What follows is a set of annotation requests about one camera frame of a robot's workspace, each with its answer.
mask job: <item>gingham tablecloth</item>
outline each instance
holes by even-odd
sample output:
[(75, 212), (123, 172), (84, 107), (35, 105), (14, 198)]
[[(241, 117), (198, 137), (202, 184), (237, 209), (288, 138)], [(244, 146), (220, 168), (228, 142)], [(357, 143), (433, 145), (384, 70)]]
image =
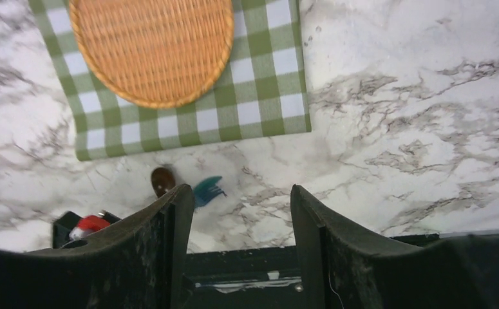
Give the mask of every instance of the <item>gingham tablecloth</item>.
[(213, 89), (182, 108), (140, 108), (90, 72), (68, 0), (29, 0), (75, 118), (79, 160), (311, 131), (298, 0), (233, 0), (234, 44)]

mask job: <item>marble countertop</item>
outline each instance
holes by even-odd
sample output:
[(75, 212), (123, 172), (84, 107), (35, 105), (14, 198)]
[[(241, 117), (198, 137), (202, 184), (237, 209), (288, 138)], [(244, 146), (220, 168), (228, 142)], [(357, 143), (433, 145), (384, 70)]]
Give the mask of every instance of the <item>marble countertop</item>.
[(293, 245), (289, 192), (381, 234), (499, 229), (499, 1), (302, 0), (314, 130), (78, 162), (26, 1), (0, 1), (0, 248), (50, 246), (65, 211), (127, 216), (151, 171), (224, 176), (189, 251)]

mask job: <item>fork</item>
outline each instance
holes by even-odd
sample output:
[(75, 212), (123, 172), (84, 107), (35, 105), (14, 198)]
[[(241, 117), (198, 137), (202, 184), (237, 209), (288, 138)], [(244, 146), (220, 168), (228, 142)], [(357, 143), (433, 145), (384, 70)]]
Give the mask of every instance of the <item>fork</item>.
[(217, 186), (217, 183), (222, 179), (222, 176), (213, 176), (202, 180), (196, 187), (193, 188), (195, 209), (206, 206), (211, 200), (219, 195), (226, 196), (223, 189)]

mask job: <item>woven basket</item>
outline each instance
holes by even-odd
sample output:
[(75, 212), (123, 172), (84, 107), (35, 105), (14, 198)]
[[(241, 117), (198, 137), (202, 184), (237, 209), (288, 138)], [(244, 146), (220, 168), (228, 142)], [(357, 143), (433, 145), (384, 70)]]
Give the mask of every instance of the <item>woven basket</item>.
[(96, 77), (145, 108), (194, 102), (232, 48), (231, 0), (70, 0), (70, 17)]

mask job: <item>white square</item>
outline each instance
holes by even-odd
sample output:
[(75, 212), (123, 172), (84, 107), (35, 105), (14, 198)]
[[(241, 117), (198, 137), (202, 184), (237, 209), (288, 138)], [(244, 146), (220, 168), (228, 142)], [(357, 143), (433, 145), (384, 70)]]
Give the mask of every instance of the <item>white square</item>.
[(235, 84), (255, 80), (251, 58), (231, 61), (232, 81)]
[(118, 103), (118, 106), (123, 108), (124, 106), (130, 106), (130, 105), (133, 105), (130, 101), (128, 100), (125, 100), (119, 96), (116, 96), (117, 97), (117, 103)]
[(295, 48), (275, 51), (272, 53), (272, 58), (274, 59), (274, 69), (278, 75), (293, 73), (299, 70)]
[(289, 0), (277, 0), (267, 4), (267, 16), (269, 28), (290, 24), (292, 20)]
[(304, 99), (302, 94), (282, 95), (279, 98), (281, 103), (281, 115), (283, 118), (304, 116)]
[(95, 91), (79, 93), (79, 99), (85, 113), (93, 113), (101, 110), (101, 104)]
[(63, 58), (65, 59), (65, 63), (67, 64), (67, 68), (69, 69), (69, 73), (71, 73), (71, 75), (89, 72), (86, 61), (84, 61), (84, 58), (82, 58), (82, 54), (80, 52), (76, 51), (74, 53), (67, 53), (63, 56)]
[(179, 135), (177, 116), (168, 116), (158, 119), (158, 137), (171, 137)]
[(52, 8), (46, 11), (52, 30), (56, 34), (71, 32), (71, 19), (66, 8)]
[(261, 122), (259, 102), (254, 101), (238, 104), (238, 121), (241, 125)]
[(86, 133), (86, 148), (100, 149), (105, 148), (105, 130), (91, 130)]
[(132, 144), (141, 141), (141, 130), (139, 130), (139, 122), (134, 124), (123, 124), (122, 130), (122, 143)]
[(199, 132), (219, 129), (217, 109), (208, 109), (196, 112), (196, 126)]
[(234, 13), (234, 37), (244, 37), (247, 35), (245, 17), (243, 11)]

